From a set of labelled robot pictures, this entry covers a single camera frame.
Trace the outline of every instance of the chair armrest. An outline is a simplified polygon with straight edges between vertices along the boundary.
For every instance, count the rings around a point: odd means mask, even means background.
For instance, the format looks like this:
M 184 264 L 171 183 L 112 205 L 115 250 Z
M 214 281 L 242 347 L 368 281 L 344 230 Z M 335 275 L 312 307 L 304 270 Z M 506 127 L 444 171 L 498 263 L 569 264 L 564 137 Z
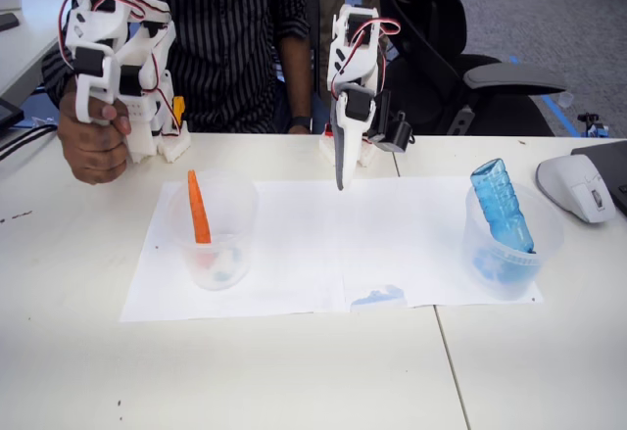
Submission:
M 471 91 L 486 94 L 545 95 L 566 90 L 561 74 L 511 63 L 479 66 L 464 74 L 463 81 Z

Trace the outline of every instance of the gray carpet floor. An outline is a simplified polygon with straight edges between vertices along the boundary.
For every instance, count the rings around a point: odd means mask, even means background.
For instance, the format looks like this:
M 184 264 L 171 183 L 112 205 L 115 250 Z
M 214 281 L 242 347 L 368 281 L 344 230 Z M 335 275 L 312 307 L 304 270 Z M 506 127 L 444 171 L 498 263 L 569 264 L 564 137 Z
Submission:
M 461 0 L 468 23 L 467 53 L 562 72 L 574 95 L 565 117 L 599 114 L 610 136 L 627 137 L 627 0 Z M 570 133 L 540 99 L 554 133 Z

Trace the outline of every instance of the plastic container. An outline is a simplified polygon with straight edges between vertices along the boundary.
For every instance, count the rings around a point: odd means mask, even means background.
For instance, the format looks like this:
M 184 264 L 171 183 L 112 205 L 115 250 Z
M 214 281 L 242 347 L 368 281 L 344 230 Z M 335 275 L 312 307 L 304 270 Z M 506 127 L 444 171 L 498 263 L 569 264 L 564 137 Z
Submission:
M 186 182 L 169 202 L 166 223 L 171 241 L 196 284 L 207 290 L 223 290 L 238 283 L 250 268 L 259 196 L 250 180 L 233 172 L 201 172 L 198 185 L 212 243 L 196 243 Z
M 575 96 L 572 95 L 570 92 L 562 92 L 557 98 L 557 104 L 563 109 L 567 109 L 572 105 L 574 100 Z
M 470 277 L 500 300 L 522 296 L 564 241 L 561 220 L 554 208 L 540 194 L 515 183 L 512 185 L 533 235 L 535 254 L 519 252 L 496 241 L 474 189 L 470 188 L 466 196 L 461 258 Z

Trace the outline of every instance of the white paper sheet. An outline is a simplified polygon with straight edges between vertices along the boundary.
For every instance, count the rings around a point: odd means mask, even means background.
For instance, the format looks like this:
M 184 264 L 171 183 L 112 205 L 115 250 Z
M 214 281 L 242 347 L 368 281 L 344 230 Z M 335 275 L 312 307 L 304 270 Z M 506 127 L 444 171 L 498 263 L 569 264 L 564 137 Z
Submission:
M 499 304 L 459 261 L 463 177 L 258 183 L 252 267 L 232 288 L 191 280 L 165 229 L 164 185 L 121 321 L 261 316 L 358 307 Z M 371 304 L 371 298 L 389 298 Z M 536 285 L 515 302 L 539 303 Z

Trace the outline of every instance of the striped shirt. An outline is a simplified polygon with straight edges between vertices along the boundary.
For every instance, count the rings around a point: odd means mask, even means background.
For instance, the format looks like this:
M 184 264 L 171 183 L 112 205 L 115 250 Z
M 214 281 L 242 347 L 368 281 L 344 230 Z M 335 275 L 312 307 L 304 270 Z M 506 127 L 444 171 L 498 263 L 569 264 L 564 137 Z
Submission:
M 176 25 L 168 68 L 190 131 L 273 132 L 272 46 L 306 38 L 305 0 L 162 0 Z M 71 77 L 57 49 L 42 64 L 58 106 Z

